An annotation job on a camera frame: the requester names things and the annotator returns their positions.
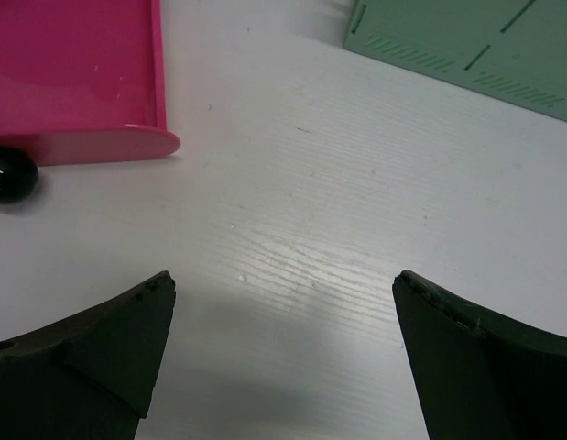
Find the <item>pink drawer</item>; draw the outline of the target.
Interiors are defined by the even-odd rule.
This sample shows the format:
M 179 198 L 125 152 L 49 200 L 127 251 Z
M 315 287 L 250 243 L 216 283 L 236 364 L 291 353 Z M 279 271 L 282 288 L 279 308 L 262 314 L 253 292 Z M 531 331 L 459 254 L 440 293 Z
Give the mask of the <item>pink drawer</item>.
M 158 1 L 0 1 L 0 204 L 46 166 L 176 152 Z

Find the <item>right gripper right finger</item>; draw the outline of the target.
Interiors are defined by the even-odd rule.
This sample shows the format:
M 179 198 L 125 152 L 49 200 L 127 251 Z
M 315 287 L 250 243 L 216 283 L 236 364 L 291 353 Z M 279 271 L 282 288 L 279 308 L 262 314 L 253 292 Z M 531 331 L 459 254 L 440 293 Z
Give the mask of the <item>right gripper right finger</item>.
M 393 297 L 431 439 L 567 439 L 567 337 L 410 270 Z

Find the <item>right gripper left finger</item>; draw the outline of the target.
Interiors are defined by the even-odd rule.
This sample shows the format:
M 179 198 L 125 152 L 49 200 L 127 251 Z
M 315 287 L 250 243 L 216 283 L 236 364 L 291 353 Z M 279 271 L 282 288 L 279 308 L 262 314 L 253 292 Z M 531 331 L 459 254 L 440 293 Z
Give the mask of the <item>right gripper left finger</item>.
M 147 417 L 176 301 L 166 271 L 0 341 L 0 439 L 132 439 Z

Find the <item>green file rack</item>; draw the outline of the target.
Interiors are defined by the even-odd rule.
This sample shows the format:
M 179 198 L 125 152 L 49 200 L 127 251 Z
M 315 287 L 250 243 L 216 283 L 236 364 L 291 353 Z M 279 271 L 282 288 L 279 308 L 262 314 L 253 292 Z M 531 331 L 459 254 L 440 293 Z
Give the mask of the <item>green file rack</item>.
M 567 1 L 359 1 L 344 46 L 567 122 Z

